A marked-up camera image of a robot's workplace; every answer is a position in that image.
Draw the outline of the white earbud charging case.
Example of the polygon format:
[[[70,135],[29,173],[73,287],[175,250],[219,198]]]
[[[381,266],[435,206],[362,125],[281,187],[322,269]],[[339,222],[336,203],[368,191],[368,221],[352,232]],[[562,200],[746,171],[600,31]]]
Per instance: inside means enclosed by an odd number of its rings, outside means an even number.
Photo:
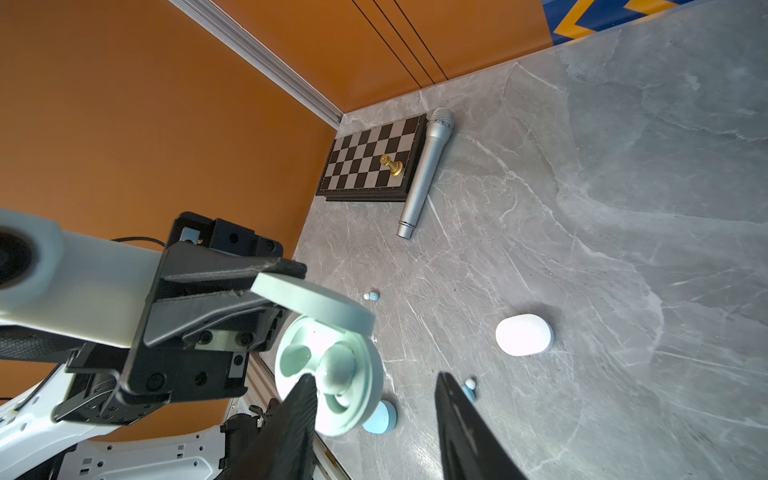
[[[504,353],[515,357],[543,353],[552,347],[555,340],[552,326],[535,314],[503,319],[495,329],[495,338]]]

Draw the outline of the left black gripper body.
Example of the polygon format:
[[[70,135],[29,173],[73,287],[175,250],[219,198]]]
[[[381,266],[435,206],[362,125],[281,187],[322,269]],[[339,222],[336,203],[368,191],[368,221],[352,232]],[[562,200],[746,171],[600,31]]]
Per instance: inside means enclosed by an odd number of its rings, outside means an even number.
[[[151,305],[158,300],[205,293],[247,290],[255,279],[175,283],[159,277],[163,252],[177,242],[202,245],[235,256],[283,257],[276,241],[222,219],[182,213],[160,252],[139,327],[130,347],[87,341],[66,364],[74,384],[52,414],[55,422],[131,425],[169,403],[208,401],[245,394],[249,356],[269,350],[288,311],[282,307],[269,326],[246,331],[247,318],[222,322],[193,336],[173,339],[159,348],[142,340]]]

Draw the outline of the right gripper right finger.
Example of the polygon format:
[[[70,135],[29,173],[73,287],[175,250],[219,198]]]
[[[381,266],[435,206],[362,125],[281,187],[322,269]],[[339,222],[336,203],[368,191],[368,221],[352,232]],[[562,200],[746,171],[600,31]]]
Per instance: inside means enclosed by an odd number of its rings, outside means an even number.
[[[435,405],[444,479],[526,479],[448,372],[437,376]]]

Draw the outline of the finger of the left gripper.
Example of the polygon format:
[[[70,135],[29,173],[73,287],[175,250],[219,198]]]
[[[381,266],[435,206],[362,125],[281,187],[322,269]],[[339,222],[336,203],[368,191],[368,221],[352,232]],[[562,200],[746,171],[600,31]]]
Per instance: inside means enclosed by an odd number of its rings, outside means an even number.
[[[143,343],[159,348],[173,340],[193,336],[222,322],[247,318],[246,331],[269,326],[282,308],[252,291],[228,290],[158,300],[149,309]]]
[[[261,272],[304,279],[307,266],[281,257],[230,255],[189,242],[168,247],[159,266],[159,277],[175,283],[255,279]]]

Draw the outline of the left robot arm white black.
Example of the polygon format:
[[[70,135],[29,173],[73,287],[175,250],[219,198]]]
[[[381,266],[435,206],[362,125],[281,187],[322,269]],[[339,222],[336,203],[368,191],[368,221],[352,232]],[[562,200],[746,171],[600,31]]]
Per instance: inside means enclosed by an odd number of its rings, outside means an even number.
[[[170,404],[244,396],[250,356],[288,314],[253,284],[306,272],[280,243],[191,212],[158,252],[3,210],[1,356],[53,369],[2,406],[2,477],[217,477],[255,440],[255,419],[122,444],[109,435]]]

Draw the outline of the green earbud charging case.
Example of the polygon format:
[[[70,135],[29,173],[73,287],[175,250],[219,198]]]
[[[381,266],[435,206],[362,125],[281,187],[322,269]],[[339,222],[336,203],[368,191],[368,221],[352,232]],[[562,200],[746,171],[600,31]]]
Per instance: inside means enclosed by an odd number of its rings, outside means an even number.
[[[364,424],[383,392],[383,362],[372,341],[375,315],[337,292],[287,275],[261,273],[251,291],[299,315],[277,348],[280,398],[310,374],[319,434],[341,436]]]

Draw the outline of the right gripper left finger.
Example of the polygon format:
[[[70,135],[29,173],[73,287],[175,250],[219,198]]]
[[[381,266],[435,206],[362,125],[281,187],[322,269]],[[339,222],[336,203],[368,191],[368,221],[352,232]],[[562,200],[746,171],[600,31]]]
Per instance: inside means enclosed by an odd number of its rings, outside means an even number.
[[[317,405],[315,378],[304,374],[286,399],[269,409],[261,426],[255,416],[231,417],[220,427],[225,444],[218,477],[310,479]]]

